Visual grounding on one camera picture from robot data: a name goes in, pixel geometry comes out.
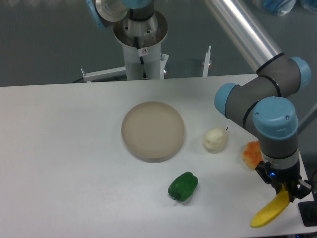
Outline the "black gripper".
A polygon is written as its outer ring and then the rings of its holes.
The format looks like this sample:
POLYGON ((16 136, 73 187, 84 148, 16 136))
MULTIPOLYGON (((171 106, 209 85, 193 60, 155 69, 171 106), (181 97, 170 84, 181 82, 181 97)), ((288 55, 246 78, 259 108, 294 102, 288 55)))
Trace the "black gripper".
POLYGON ((255 171, 265 184, 271 185, 277 192, 284 185, 290 202, 303 199, 311 193, 312 185, 300 176, 299 151, 286 158, 272 158, 261 153, 263 161, 258 163, 255 171))

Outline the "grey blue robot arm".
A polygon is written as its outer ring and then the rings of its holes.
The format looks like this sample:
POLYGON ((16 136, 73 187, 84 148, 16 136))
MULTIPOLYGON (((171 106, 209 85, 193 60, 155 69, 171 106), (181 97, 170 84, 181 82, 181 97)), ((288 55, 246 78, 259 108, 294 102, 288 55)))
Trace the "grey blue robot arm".
MULTIPOLYGON (((120 74, 129 80, 164 78, 160 45, 168 26, 152 0, 86 4, 98 26, 113 26, 125 66, 84 74, 85 81, 120 74)), ((208 0, 206 6, 257 74, 243 86, 221 86, 215 108, 259 140, 263 161, 256 171, 265 183, 277 192, 285 189, 289 201, 306 197, 312 187, 300 175, 298 119, 288 97, 309 83, 310 67, 299 57, 286 57, 241 1, 208 0)))

